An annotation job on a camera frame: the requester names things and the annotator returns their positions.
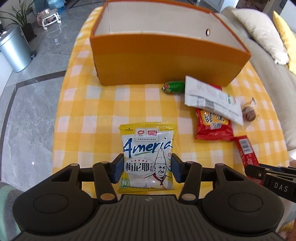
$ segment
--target trash can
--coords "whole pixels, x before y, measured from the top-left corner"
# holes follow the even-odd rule
[[[19,25],[0,36],[0,51],[15,72],[22,71],[32,61],[32,51]]]

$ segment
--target yellow pillow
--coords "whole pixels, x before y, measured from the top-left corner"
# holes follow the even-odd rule
[[[287,49],[289,62],[288,67],[291,72],[296,74],[296,38],[288,24],[277,12],[273,12],[274,25]]]

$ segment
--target yellow and white snack package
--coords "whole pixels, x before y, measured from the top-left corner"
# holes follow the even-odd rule
[[[173,189],[171,150],[176,129],[174,122],[119,126],[124,154],[120,193]]]

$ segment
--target plant pot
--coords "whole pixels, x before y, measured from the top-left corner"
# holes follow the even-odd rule
[[[28,42],[30,42],[33,38],[36,37],[33,31],[32,25],[30,23],[28,23],[25,27],[23,27],[22,31]]]

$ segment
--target orange box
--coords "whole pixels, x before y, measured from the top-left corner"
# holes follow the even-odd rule
[[[212,11],[166,0],[108,0],[90,41],[102,85],[163,84],[189,75],[227,86],[251,57]]]

